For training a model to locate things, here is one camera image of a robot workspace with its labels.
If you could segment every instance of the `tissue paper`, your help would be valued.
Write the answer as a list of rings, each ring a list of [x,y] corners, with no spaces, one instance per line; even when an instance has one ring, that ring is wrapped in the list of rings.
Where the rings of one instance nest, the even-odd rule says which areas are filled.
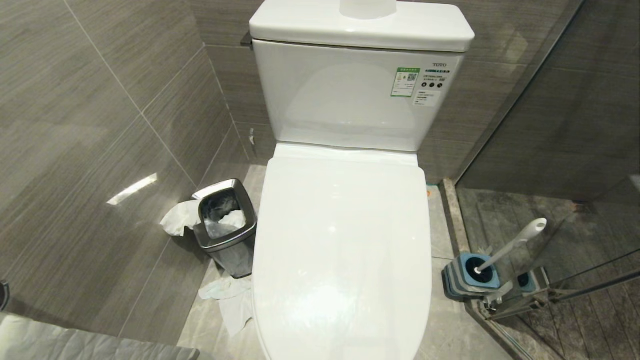
[[[236,280],[225,272],[223,277],[198,290],[198,295],[202,300],[229,299],[249,289],[251,289],[251,281],[248,279]]]
[[[236,335],[253,318],[251,281],[234,279],[228,273],[198,291],[201,299],[218,299],[220,313],[229,336]]]
[[[184,236],[185,226],[193,230],[193,227],[200,223],[199,205],[200,200],[177,204],[164,216],[160,225],[171,236]]]
[[[242,226],[246,225],[246,219],[244,218],[242,210],[233,210],[229,215],[220,219],[218,224],[233,225],[236,229],[240,229]]]
[[[246,322],[253,318],[253,293],[251,291],[245,291],[231,299],[220,300],[218,304],[229,337],[244,329]]]
[[[213,220],[209,220],[208,218],[204,219],[204,227],[207,229],[207,234],[212,239],[221,238],[238,230],[238,228],[233,225],[219,224]]]

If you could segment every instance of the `wall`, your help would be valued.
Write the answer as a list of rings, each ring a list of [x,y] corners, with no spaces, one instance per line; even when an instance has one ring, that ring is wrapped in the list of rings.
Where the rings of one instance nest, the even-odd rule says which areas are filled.
[[[593,200],[638,174],[639,13],[587,0],[461,184]]]
[[[175,344],[207,258],[158,225],[248,158],[183,0],[3,0],[8,311]],[[149,185],[118,204],[116,194]]]
[[[248,21],[262,0],[190,0],[202,39],[216,66],[241,140],[254,163],[273,155],[275,139],[253,53],[240,47]],[[430,183],[458,177],[472,159],[484,132],[506,111],[567,19],[576,1],[450,0],[460,7],[476,32],[460,74],[440,115],[419,151],[420,166]],[[248,143],[255,130],[255,149]]]

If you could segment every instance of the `stainless steel trash can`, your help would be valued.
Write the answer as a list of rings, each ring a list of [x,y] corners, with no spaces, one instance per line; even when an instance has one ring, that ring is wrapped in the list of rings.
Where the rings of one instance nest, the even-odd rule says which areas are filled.
[[[222,181],[196,192],[192,198],[201,199],[198,209],[201,222],[193,228],[199,246],[234,279],[251,275],[258,218],[242,182]],[[234,210],[243,212],[245,225],[216,236],[220,233],[212,230],[212,223]]]

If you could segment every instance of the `toilet seat lid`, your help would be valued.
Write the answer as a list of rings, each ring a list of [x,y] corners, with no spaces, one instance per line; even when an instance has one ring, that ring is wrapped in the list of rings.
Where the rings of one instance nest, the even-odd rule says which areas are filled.
[[[416,166],[273,158],[253,305],[271,360],[412,360],[427,324],[431,238]]]

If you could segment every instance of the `white toilet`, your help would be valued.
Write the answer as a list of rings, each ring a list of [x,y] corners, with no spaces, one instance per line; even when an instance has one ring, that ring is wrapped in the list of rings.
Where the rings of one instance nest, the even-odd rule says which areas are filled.
[[[431,298],[416,151],[474,33],[451,5],[361,20],[340,0],[266,0],[250,29],[278,140],[253,264],[264,353],[412,360]]]

